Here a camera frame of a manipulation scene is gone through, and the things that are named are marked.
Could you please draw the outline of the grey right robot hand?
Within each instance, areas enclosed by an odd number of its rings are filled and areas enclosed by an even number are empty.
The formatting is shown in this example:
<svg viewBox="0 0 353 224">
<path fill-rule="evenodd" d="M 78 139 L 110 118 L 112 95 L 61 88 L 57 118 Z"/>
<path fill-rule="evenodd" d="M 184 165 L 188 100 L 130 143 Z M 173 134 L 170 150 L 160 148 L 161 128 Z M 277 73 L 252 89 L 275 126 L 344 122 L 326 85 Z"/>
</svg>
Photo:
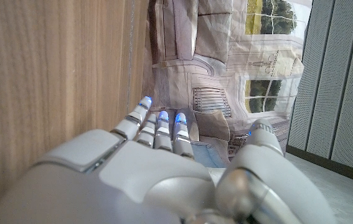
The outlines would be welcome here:
<svg viewBox="0 0 353 224">
<path fill-rule="evenodd" d="M 144 97 L 111 131 L 42 156 L 0 200 L 0 223 L 334 223 L 321 191 L 256 120 L 219 178 L 194 159 L 184 114 Z"/>
</svg>

